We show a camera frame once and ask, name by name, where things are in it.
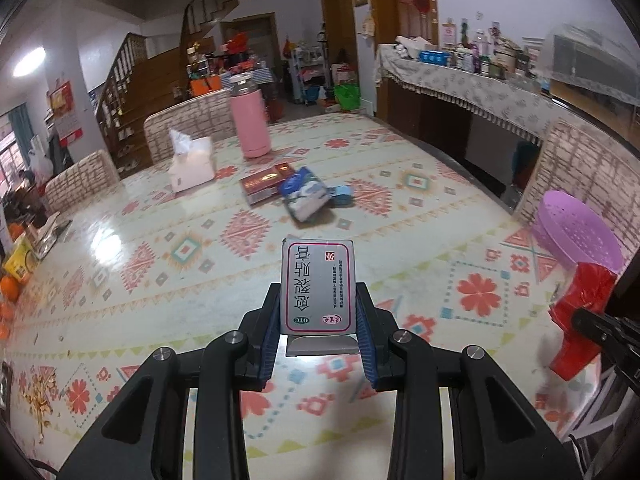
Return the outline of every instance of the dining table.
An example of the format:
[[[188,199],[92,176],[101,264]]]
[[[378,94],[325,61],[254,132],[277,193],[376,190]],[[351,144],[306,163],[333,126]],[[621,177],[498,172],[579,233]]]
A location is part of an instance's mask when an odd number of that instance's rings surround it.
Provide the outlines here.
[[[567,382],[549,370],[562,341],[549,303],[569,274],[529,227],[444,156],[367,116],[325,114],[270,134],[272,150],[254,159],[237,137],[216,142],[216,177],[193,189],[172,191],[169,158],[62,213],[72,222],[23,288],[2,349],[10,429],[26,455],[60,468],[153,350],[187,352],[236,330],[280,281],[284,238],[352,240],[356,280],[378,308],[432,346],[485,349],[564,438],[600,367]],[[281,162],[350,186],[353,204],[307,223],[280,197],[249,206],[239,181]],[[372,389],[357,354],[286,357],[285,346],[283,336],[263,391],[241,393],[252,478],[386,478],[396,394]],[[452,479],[445,388],[441,403]]]

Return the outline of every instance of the clear plastic cover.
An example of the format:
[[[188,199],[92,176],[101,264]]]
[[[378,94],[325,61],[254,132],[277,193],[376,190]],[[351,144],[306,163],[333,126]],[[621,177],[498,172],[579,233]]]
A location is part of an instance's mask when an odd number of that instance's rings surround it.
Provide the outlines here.
[[[540,76],[640,104],[640,50],[605,23],[555,27],[540,50]]]

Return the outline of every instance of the stair railing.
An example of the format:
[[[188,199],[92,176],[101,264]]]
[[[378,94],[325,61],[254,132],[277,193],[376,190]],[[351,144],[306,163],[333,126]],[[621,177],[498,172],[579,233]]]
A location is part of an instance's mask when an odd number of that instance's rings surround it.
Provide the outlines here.
[[[227,5],[234,0],[191,0],[184,9],[182,15],[182,31],[180,34],[180,86],[186,88],[187,76],[187,49],[193,41],[191,35],[202,30],[202,24],[212,22],[224,12]]]
[[[127,101],[133,67],[147,59],[145,40],[144,36],[132,32],[126,35],[98,98],[95,119],[110,153],[117,150],[120,116]]]

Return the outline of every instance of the red cigarette box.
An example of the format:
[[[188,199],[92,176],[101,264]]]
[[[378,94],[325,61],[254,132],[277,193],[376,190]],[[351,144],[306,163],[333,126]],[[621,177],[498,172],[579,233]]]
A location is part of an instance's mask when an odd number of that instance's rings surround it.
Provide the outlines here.
[[[289,164],[276,164],[268,170],[240,179],[242,191],[249,205],[278,193],[278,185],[296,171]]]

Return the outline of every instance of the wooden staircase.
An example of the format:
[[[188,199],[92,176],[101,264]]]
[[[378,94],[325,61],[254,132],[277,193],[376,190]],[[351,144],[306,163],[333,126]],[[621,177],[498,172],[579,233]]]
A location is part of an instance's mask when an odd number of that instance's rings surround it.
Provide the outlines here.
[[[238,0],[192,0],[184,10],[180,46],[152,58],[146,54],[146,38],[127,34],[95,113],[120,178],[153,164],[143,129],[146,118],[176,104],[174,91],[188,94],[187,49],[198,42],[200,52],[213,52],[213,38],[204,36],[236,6]]]

